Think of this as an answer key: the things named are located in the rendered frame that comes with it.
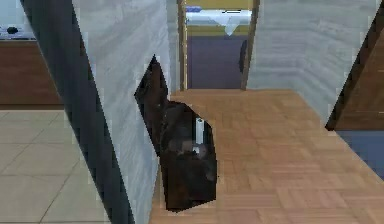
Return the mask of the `brown wooden room door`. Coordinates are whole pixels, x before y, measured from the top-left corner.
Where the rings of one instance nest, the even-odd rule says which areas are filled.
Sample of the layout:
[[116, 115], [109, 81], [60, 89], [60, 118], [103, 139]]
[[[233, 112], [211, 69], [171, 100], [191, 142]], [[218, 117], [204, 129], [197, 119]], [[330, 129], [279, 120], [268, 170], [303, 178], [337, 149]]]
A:
[[384, 131], [384, 0], [379, 0], [325, 128]]

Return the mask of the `white bed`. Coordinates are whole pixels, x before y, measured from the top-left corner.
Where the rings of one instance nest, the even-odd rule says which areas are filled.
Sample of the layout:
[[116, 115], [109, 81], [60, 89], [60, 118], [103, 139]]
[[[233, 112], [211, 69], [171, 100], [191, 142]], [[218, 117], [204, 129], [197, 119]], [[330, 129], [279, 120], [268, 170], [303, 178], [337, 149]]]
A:
[[186, 24], [190, 26], [221, 26], [231, 36], [240, 25], [249, 25], [252, 12], [250, 10], [201, 10], [187, 12]]

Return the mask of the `wooden door frame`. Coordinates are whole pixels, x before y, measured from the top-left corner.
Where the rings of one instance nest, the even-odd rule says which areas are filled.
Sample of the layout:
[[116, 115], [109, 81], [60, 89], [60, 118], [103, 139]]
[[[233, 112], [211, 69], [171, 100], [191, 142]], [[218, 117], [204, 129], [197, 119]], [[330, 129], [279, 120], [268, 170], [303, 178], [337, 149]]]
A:
[[[179, 89], [184, 91], [188, 88], [187, 80], [187, 30], [186, 30], [186, 0], [176, 0], [178, 9], [178, 34], [179, 34], [179, 64], [180, 64], [180, 84]], [[247, 81], [249, 77], [250, 62], [252, 59], [252, 50], [254, 44], [254, 37], [256, 34], [256, 24], [258, 19], [258, 12], [260, 0], [252, 0], [252, 14], [249, 25], [247, 48], [244, 59], [244, 68], [241, 74], [240, 89], [246, 90]]]

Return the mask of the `brown kitchen counter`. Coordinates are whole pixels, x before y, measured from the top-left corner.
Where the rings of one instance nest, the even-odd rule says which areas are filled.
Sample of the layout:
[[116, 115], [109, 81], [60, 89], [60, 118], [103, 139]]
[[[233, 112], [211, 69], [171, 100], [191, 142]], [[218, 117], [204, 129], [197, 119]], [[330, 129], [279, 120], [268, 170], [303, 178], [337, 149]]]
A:
[[[8, 27], [19, 32], [8, 34]], [[0, 110], [63, 108], [34, 34], [24, 25], [0, 25]]]

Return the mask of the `dark brown open cabinet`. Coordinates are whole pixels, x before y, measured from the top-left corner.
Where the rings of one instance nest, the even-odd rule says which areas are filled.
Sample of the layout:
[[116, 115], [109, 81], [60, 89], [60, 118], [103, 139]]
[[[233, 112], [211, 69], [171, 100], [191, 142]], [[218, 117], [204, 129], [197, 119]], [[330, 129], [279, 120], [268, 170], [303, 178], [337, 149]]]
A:
[[160, 160], [166, 209], [180, 212], [215, 200], [217, 159], [212, 127], [187, 104], [168, 99], [156, 59], [149, 62], [135, 99]]

